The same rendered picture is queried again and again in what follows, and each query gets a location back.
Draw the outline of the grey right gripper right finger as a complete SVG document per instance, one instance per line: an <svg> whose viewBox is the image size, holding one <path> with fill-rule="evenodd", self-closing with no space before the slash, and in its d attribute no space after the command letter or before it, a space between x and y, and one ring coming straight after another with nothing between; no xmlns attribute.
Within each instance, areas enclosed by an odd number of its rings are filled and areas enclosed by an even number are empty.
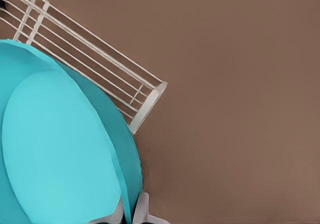
<svg viewBox="0 0 320 224"><path fill-rule="evenodd" d="M138 196L132 224L170 224L168 221L150 214L150 197L147 192Z"/></svg>

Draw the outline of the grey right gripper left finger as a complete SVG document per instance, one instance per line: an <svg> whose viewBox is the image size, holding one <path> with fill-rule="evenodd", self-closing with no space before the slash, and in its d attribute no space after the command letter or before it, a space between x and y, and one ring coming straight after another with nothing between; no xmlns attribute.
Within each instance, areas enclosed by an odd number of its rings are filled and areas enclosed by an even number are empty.
<svg viewBox="0 0 320 224"><path fill-rule="evenodd" d="M91 220L89 224L122 224L123 219L124 207L122 198L120 198L112 214Z"/></svg>

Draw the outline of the turquoise round plate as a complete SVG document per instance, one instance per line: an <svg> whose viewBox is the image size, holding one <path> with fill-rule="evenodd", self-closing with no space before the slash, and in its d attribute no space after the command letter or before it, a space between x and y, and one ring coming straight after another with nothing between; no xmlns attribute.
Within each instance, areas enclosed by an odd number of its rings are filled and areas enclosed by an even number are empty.
<svg viewBox="0 0 320 224"><path fill-rule="evenodd" d="M0 224L87 224L142 191L133 135L93 82L0 39Z"/></svg>

